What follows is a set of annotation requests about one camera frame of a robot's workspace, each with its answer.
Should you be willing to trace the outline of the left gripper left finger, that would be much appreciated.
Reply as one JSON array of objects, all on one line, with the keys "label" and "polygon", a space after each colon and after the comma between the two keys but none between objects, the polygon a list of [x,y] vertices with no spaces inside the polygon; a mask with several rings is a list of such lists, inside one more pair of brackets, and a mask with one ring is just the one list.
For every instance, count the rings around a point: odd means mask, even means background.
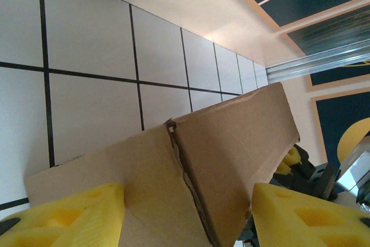
[{"label": "left gripper left finger", "polygon": [[0,220],[0,247],[118,247],[124,190],[107,183]]}]

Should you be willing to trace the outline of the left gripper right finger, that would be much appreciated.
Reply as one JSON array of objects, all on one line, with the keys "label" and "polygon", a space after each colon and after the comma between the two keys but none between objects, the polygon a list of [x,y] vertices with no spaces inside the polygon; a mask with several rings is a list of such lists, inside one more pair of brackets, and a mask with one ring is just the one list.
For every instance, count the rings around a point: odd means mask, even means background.
[{"label": "left gripper right finger", "polygon": [[260,247],[370,247],[370,213],[267,183],[251,204]]}]

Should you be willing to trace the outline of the brown cardboard box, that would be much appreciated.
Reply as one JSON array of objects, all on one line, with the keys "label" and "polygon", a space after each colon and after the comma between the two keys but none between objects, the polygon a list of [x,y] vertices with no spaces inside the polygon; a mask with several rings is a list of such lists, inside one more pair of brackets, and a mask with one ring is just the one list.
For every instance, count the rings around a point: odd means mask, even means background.
[{"label": "brown cardboard box", "polygon": [[119,247],[233,247],[254,184],[269,182],[298,141],[274,83],[32,175],[25,188],[36,206],[120,182]]}]

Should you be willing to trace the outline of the right aluminium frame post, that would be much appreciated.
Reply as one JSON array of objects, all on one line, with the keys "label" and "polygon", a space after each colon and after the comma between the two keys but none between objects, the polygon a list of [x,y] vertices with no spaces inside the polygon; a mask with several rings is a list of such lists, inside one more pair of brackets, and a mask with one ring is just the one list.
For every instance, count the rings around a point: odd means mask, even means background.
[{"label": "right aluminium frame post", "polygon": [[281,82],[370,60],[370,39],[266,67],[268,83]]}]

